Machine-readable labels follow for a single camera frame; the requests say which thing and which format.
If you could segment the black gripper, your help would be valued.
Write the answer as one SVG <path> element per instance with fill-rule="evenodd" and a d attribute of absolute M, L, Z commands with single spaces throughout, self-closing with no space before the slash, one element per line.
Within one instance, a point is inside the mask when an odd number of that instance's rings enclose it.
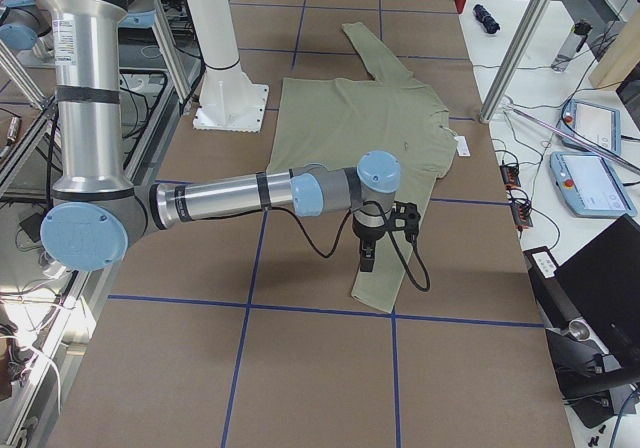
<path fill-rule="evenodd" d="M 352 229 L 360 241 L 359 271 L 371 273 L 375 264 L 375 244 L 387 231 L 386 221 L 380 214 L 370 215 L 365 212 L 356 212 Z"/>

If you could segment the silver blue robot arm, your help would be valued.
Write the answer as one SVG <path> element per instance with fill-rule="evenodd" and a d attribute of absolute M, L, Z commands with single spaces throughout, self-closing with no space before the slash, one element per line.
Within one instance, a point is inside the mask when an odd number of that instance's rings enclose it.
<path fill-rule="evenodd" d="M 153 230 L 282 210 L 297 218 L 342 211 L 369 271 L 376 242 L 396 230 L 401 166 L 374 150 L 357 165 L 312 163 L 206 184 L 135 185 L 124 173 L 118 30 L 138 15 L 155 19 L 154 0 L 38 0 L 51 18 L 62 174 L 40 237 L 45 251 L 77 271 L 103 269 Z"/>

